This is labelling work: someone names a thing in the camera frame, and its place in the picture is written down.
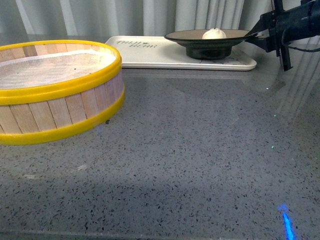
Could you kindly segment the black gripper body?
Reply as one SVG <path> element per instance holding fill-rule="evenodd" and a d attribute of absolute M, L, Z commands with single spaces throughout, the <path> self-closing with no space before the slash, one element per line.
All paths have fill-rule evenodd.
<path fill-rule="evenodd" d="M 312 38 L 320 34 L 320 2 L 302 0 L 300 5 L 284 10 L 281 0 L 273 1 L 273 10 L 260 16 L 263 30 L 269 36 L 263 39 L 266 52 L 276 51 L 283 71 L 292 68 L 289 49 L 314 53 L 320 49 L 303 49 L 291 46 L 291 42 Z"/>

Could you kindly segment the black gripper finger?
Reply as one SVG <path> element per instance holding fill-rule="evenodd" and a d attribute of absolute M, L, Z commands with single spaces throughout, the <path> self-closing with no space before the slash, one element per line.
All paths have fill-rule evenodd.
<path fill-rule="evenodd" d="M 261 31 L 261 21 L 259 20 L 253 28 L 248 32 L 248 35 L 254 35 Z"/>
<path fill-rule="evenodd" d="M 263 37 L 249 37 L 248 39 L 245 40 L 245 42 L 253 44 L 261 49 L 263 49 L 264 51 L 267 50 L 266 47 L 266 39 Z"/>

